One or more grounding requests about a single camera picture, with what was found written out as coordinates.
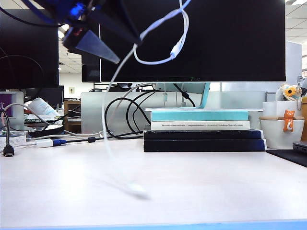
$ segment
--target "stack of books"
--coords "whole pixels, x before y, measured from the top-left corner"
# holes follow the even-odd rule
[[[250,129],[248,111],[152,111],[145,152],[265,151],[261,130]]]

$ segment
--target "electrical outlet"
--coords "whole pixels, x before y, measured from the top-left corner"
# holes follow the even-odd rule
[[[75,93],[75,87],[69,87],[69,93]]]

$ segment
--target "purple box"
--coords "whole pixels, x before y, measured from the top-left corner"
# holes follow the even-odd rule
[[[12,94],[0,94],[0,109],[4,109],[7,105],[12,104]],[[6,114],[12,117],[12,107],[10,107]]]

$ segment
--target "office desk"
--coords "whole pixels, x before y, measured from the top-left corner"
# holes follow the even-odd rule
[[[307,219],[307,168],[266,152],[143,153],[110,141],[117,164],[150,199],[120,189],[104,143],[0,157],[1,227]]]

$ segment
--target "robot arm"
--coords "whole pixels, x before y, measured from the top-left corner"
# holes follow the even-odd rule
[[[101,23],[123,39],[139,44],[139,32],[130,19],[123,0],[35,0],[49,16],[42,14],[29,0],[22,2],[45,23],[70,25],[63,38],[64,46],[72,53],[90,53],[118,63],[117,55],[89,28],[90,22]]]

